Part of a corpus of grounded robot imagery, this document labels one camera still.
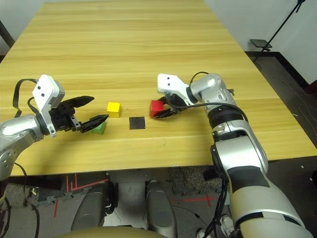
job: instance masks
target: black cable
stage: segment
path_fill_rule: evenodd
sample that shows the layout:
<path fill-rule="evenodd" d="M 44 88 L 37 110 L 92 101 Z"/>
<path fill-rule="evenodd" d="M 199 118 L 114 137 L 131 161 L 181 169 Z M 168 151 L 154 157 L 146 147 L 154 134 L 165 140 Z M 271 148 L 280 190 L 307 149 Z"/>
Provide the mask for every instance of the black cable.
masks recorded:
<path fill-rule="evenodd" d="M 204 72 L 204 71 L 200 71 L 198 73 L 195 73 L 194 76 L 192 77 L 192 79 L 190 80 L 189 86 L 193 83 L 194 78 L 200 73 L 209 74 L 208 72 Z"/>
<path fill-rule="evenodd" d="M 23 194 L 24 194 L 25 200 L 30 204 L 30 206 L 32 207 L 32 209 L 34 210 L 34 212 L 36 214 L 36 230 L 35 230 L 34 238 L 38 238 L 39 237 L 39 231 L 40 231 L 40 213 L 39 213 L 39 210 L 36 208 L 36 206 L 34 206 L 33 203 L 31 203 L 29 201 L 29 199 L 27 198 L 27 196 L 25 195 L 27 174 L 26 174 L 24 168 L 18 163 L 14 163 L 14 164 L 17 165 L 18 167 L 20 167 L 20 169 L 22 170 L 22 172 L 24 174 Z"/>
<path fill-rule="evenodd" d="M 197 213 L 195 213 L 195 212 L 193 212 L 193 211 L 191 211 L 191 210 L 189 210 L 187 208 L 184 208 L 184 207 L 172 206 L 172 208 L 177 208 L 177 209 L 184 210 L 184 211 L 187 211 L 187 212 L 190 212 L 190 213 L 194 214 L 194 216 L 196 218 L 198 218 L 202 223 L 204 223 L 205 226 L 207 226 L 206 222 Z"/>
<path fill-rule="evenodd" d="M 207 226 L 205 230 L 205 235 L 203 238 L 207 238 L 211 232 L 214 232 L 215 238 L 217 238 L 216 225 L 220 225 L 220 219 L 224 207 L 224 203 L 227 198 L 227 185 L 228 181 L 222 180 L 221 193 L 217 201 L 216 209 L 214 211 L 214 216 L 210 224 Z"/>
<path fill-rule="evenodd" d="M 38 82 L 38 80 L 36 80 L 34 78 L 24 78 L 24 79 L 20 79 L 17 82 L 17 84 L 15 85 L 14 94 L 13 94 L 13 101 L 12 101 L 13 107 L 18 110 L 14 116 L 15 118 L 18 118 L 22 113 L 22 111 L 19 109 L 19 93 L 20 93 L 20 86 L 25 81 L 31 81 L 33 83 Z"/>
<path fill-rule="evenodd" d="M 28 106 L 29 108 L 32 110 L 32 112 L 34 112 L 36 115 L 40 114 L 40 112 L 31 104 L 31 100 L 34 99 L 34 97 L 29 98 L 28 100 Z"/>
<path fill-rule="evenodd" d="M 7 233 L 7 231 L 9 230 L 10 218 L 11 218 L 11 206 L 10 206 L 9 200 L 7 198 L 5 198 L 4 200 L 5 200 L 6 206 L 8 208 L 8 218 L 6 221 L 6 225 L 4 227 L 3 234 L 0 236 L 0 238 L 3 238 L 5 236 L 5 234 Z"/>
<path fill-rule="evenodd" d="M 209 105 L 218 105 L 218 106 L 227 106 L 227 107 L 232 107 L 236 110 L 238 110 L 244 120 L 246 121 L 249 121 L 248 118 L 247 118 L 247 115 L 244 113 L 244 111 L 242 111 L 239 107 L 237 107 L 236 105 L 233 105 L 233 104 L 228 104 L 228 103 L 200 103 L 200 104 L 194 104 L 194 105 L 188 105 L 188 106 L 177 106 L 177 105 L 174 105 L 170 102 L 169 100 L 169 97 L 170 95 L 169 94 L 166 94 L 166 102 L 167 104 L 169 104 L 172 108 L 175 108 L 175 109 L 187 109 L 187 108 L 196 108 L 196 107 L 203 107 L 203 106 L 209 106 Z"/>

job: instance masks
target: red cube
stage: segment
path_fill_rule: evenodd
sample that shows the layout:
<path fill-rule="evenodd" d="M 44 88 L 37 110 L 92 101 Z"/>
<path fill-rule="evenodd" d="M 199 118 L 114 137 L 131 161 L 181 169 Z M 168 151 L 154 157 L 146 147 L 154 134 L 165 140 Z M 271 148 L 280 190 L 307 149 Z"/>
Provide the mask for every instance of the red cube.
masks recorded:
<path fill-rule="evenodd" d="M 164 111 L 164 102 L 152 100 L 150 103 L 150 116 L 154 117 L 157 113 Z"/>

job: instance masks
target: white wall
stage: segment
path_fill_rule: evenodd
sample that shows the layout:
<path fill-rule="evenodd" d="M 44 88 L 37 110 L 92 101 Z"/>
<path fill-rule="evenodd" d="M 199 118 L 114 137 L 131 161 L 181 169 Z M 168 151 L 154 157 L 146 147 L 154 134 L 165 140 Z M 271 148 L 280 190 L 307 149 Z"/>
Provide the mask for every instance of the white wall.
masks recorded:
<path fill-rule="evenodd" d="M 269 40 L 297 0 L 205 0 L 245 51 L 260 51 L 250 39 Z M 272 41 L 310 84 L 317 80 L 317 1 L 305 1 Z"/>
<path fill-rule="evenodd" d="M 35 13 L 42 5 L 43 0 L 0 0 L 0 20 L 16 40 L 29 24 Z M 9 50 L 0 37 L 0 55 Z"/>
<path fill-rule="evenodd" d="M 272 41 L 310 84 L 317 80 L 317 1 L 305 1 Z"/>
<path fill-rule="evenodd" d="M 296 0 L 205 0 L 245 51 L 260 51 L 250 39 L 269 40 Z"/>

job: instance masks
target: yellow cube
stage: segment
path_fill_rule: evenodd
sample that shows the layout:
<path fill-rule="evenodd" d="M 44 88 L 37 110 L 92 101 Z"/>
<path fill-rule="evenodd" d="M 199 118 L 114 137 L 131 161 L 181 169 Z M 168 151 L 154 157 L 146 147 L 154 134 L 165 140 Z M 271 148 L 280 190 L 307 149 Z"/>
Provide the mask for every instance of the yellow cube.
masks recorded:
<path fill-rule="evenodd" d="M 120 103 L 109 102 L 107 106 L 107 114 L 111 118 L 119 118 L 121 113 Z"/>

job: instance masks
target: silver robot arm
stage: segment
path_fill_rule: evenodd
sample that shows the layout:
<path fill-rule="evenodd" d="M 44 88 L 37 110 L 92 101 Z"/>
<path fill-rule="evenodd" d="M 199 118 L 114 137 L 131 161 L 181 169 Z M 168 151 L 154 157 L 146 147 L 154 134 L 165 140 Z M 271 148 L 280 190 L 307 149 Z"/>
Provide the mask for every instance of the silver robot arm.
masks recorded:
<path fill-rule="evenodd" d="M 17 84 L 15 92 L 18 93 L 22 81 Z M 56 137 L 60 130 L 79 130 L 83 133 L 98 126 L 108 117 L 99 115 L 82 123 L 74 116 L 74 108 L 89 103 L 93 97 L 81 96 L 61 102 L 65 92 L 58 81 L 44 74 L 39 80 L 33 81 L 36 86 L 32 94 L 38 109 L 30 107 L 36 116 L 29 114 L 19 117 L 21 111 L 17 102 L 15 104 L 15 97 L 18 100 L 18 94 L 15 94 L 13 105 L 18 108 L 18 113 L 15 118 L 0 124 L 0 204 L 4 201 L 5 188 L 14 162 L 23 150 L 42 140 L 44 135 Z"/>
<path fill-rule="evenodd" d="M 202 103 L 212 127 L 213 164 L 230 186 L 230 208 L 244 238 L 312 238 L 285 194 L 266 177 L 267 157 L 232 91 L 211 73 L 191 85 L 177 76 L 160 74 L 158 90 L 177 95 L 187 106 Z"/>

